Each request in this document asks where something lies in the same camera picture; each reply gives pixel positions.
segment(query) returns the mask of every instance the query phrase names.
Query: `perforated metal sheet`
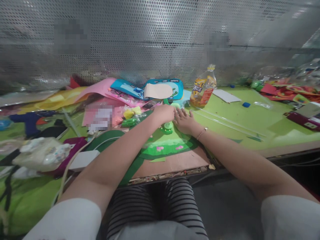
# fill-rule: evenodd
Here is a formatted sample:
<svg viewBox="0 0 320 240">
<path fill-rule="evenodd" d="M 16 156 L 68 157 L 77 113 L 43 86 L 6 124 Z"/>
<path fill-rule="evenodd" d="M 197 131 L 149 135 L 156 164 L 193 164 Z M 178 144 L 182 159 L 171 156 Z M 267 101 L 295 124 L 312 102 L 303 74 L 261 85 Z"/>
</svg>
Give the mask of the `perforated metal sheet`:
<svg viewBox="0 0 320 240">
<path fill-rule="evenodd" d="M 71 74 L 219 85 L 319 56 L 319 0 L 2 0 L 2 91 L 60 88 Z"/>
</svg>

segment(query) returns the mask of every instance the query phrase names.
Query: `blue glue gun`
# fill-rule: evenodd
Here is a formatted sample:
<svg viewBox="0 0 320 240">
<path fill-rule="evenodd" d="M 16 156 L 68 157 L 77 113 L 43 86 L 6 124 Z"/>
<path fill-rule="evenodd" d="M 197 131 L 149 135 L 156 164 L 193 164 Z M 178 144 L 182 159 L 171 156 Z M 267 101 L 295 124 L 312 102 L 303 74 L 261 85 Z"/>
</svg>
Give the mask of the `blue glue gun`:
<svg viewBox="0 0 320 240">
<path fill-rule="evenodd" d="M 37 129 L 36 123 L 42 117 L 51 117 L 56 114 L 56 111 L 39 111 L 39 112 L 28 112 L 26 114 L 14 114 L 10 115 L 9 118 L 11 121 L 17 122 L 24 122 L 25 133 L 27 138 L 32 137 L 40 132 Z"/>
</svg>

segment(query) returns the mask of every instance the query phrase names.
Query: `bracelet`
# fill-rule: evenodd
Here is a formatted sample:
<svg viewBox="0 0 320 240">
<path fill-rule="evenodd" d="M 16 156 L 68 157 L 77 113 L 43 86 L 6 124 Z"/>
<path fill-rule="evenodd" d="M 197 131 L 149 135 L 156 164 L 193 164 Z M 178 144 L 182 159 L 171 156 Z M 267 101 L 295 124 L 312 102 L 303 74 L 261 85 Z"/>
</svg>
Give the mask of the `bracelet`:
<svg viewBox="0 0 320 240">
<path fill-rule="evenodd" d="M 201 135 L 208 130 L 208 127 L 205 127 L 204 130 L 199 134 L 197 140 L 201 137 Z"/>
</svg>

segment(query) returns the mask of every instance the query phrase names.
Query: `striped pants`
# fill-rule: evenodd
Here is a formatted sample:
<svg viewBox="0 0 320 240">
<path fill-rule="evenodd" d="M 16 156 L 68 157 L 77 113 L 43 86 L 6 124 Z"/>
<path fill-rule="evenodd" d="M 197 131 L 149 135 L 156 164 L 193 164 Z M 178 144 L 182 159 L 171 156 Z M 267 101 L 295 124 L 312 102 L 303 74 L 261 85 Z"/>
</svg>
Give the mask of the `striped pants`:
<svg viewBox="0 0 320 240">
<path fill-rule="evenodd" d="M 120 189 L 114 195 L 107 240 L 113 240 L 130 223 L 170 220 L 208 239 L 193 190 L 185 178 Z"/>
</svg>

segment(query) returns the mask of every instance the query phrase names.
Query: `hand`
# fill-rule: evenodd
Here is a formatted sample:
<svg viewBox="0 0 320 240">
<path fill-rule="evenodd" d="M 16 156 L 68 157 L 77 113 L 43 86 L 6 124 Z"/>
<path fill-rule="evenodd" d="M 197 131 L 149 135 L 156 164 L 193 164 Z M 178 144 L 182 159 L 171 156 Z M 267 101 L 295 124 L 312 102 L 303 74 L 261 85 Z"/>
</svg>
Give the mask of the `hand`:
<svg viewBox="0 0 320 240">
<path fill-rule="evenodd" d="M 194 119 L 192 111 L 189 111 L 189 113 L 190 116 L 184 108 L 182 110 L 177 108 L 174 112 L 175 120 L 173 122 L 180 132 L 196 138 L 203 131 L 204 127 Z"/>
<path fill-rule="evenodd" d="M 163 104 L 156 106 L 151 114 L 157 124 L 162 125 L 166 122 L 171 122 L 174 119 L 175 108 L 173 106 Z"/>
</svg>

